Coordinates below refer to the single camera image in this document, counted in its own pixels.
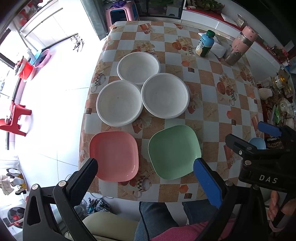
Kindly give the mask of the pink stool with blue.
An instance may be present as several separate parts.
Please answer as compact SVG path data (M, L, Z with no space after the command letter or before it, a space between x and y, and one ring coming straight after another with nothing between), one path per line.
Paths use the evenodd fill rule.
M111 27L116 22L121 21L139 21L139 14L137 11L137 6L134 2L129 2L125 4L122 8L110 8L106 10L106 21L107 27L111 29Z

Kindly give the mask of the red plastic stool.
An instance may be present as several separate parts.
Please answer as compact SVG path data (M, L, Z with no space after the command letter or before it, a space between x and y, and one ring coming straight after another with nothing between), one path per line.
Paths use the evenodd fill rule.
M13 100L11 101L10 111L11 115L9 118L1 119L0 129L25 137L27 134L20 130L21 126L18 124L18 120L22 115L31 115L32 111L30 109L26 109L25 105L17 104Z

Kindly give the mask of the beige cushion seat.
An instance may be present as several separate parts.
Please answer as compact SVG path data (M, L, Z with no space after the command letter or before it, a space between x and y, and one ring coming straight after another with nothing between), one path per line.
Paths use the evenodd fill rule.
M138 222L110 212L96 212L83 221L96 240L134 240Z

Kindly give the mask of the checkered patterned tablecloth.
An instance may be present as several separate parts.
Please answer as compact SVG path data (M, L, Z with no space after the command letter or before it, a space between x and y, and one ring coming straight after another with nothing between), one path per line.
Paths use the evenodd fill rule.
M96 111L96 100L105 85L119 79L117 65L127 54L147 52L158 58L161 71L185 82L190 101L179 117L162 120L143 110L140 117L124 132L134 136L139 151L138 175L128 182L105 182L95 178L92 193L133 201L183 202L206 196L194 174L175 180L159 177L148 153L150 138L157 132L176 125L188 125L197 135L202 156L225 180L239 184L240 157L225 145L225 137L234 134L244 140L262 137L257 129L262 121L262 107L250 71L243 57L229 66L213 53L199 57L195 48L201 30L175 23L130 21L115 23L99 56L91 80L80 138L80 162L89 157L91 138L100 132L113 131L103 123Z

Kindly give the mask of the pink basin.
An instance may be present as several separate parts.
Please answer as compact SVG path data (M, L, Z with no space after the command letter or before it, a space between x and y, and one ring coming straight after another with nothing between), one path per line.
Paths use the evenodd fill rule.
M49 62L50 57L51 57L50 49L44 50L36 59L36 62L34 63L34 67L43 68Z

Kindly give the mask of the person's jeans legs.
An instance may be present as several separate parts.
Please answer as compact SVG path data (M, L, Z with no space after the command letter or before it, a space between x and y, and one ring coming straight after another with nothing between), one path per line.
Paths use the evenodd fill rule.
M189 225L179 226L165 203L140 202L134 240L195 240L217 208L205 200L182 203Z

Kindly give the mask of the red bucket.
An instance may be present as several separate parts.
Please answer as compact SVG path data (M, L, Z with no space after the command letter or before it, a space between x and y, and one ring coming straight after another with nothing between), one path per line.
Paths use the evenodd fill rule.
M23 56L22 59L16 63L14 71L16 76L26 82L34 78L36 68Z

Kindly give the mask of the pink steel thermos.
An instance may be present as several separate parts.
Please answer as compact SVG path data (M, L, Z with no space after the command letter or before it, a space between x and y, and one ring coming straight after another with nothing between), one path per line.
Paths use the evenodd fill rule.
M224 55L226 63L230 66L236 64L256 41L257 36L258 33L252 27L245 26L226 51Z

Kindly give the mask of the white bowl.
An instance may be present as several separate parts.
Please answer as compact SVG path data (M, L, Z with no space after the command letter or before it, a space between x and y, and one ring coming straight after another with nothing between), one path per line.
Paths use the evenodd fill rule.
M121 127L134 122L143 110L140 89L126 80L116 80L100 91L96 111L102 122Z
M143 85L147 79L160 73L160 69L160 63L154 55L146 52L133 52L119 61L117 74L121 80Z
M141 95L147 111L162 119L180 116L190 101L187 85L170 73L155 74L147 79L142 86Z

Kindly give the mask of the blue green drink bottle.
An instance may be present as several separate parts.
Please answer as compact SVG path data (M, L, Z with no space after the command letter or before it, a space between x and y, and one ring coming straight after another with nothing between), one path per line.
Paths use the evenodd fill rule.
M208 30L204 33L197 46L196 46L196 54L200 57L206 57L210 49L214 44L215 33L212 30Z

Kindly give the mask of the green square plate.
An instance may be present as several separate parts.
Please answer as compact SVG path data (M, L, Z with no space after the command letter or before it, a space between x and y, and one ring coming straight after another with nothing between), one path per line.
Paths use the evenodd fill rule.
M187 125L172 126L155 133L147 149L156 174L165 180L192 173L194 161L202 156L196 133Z

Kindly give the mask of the pink square plate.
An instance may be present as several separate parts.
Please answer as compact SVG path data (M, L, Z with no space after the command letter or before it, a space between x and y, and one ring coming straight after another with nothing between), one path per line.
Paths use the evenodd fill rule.
M139 169L138 146L135 138L123 131L100 132L89 144L89 156L98 163L96 176L106 182L126 182Z

